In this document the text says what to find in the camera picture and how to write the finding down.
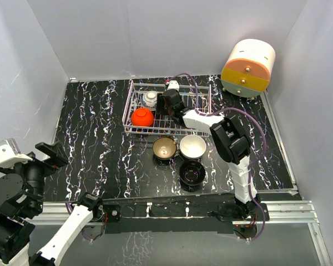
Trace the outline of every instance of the black bowl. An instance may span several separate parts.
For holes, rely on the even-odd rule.
[[[188,186],[201,184],[205,175],[205,168],[198,161],[186,161],[180,167],[180,180]]]

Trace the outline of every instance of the white panel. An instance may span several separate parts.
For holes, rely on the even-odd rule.
[[[132,72],[124,0],[28,0],[64,70],[80,80]]]
[[[305,2],[129,0],[135,74],[219,74],[234,45],[246,38],[278,51]]]
[[[67,82],[27,1],[0,0],[0,141],[51,142]]]
[[[281,48],[306,0],[28,0],[69,77],[220,73],[245,38]]]
[[[269,94],[301,195],[333,262],[333,1],[309,1],[276,58]]]

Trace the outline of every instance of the orange bowl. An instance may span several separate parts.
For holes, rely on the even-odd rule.
[[[147,108],[138,108],[131,117],[134,126],[151,126],[154,121],[152,112]]]

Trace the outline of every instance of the dish drying rack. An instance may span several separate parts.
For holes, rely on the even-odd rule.
[[[211,85],[208,87],[198,86],[199,110],[205,113],[211,113]],[[197,129],[186,129],[175,124],[175,122],[166,115],[159,115],[153,111],[154,121],[152,126],[133,126],[131,117],[138,108],[143,108],[141,99],[144,94],[154,90],[158,92],[165,91],[164,84],[134,83],[131,81],[126,105],[123,112],[123,127],[128,134],[146,134],[146,135],[198,135],[208,137],[209,134]],[[180,85],[180,96],[185,106],[194,107],[196,103],[196,93],[193,86]]]

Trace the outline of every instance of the round storage box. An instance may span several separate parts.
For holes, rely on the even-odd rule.
[[[223,87],[241,97],[260,95],[269,85],[275,61],[273,47],[262,40],[246,39],[233,48],[221,73]]]

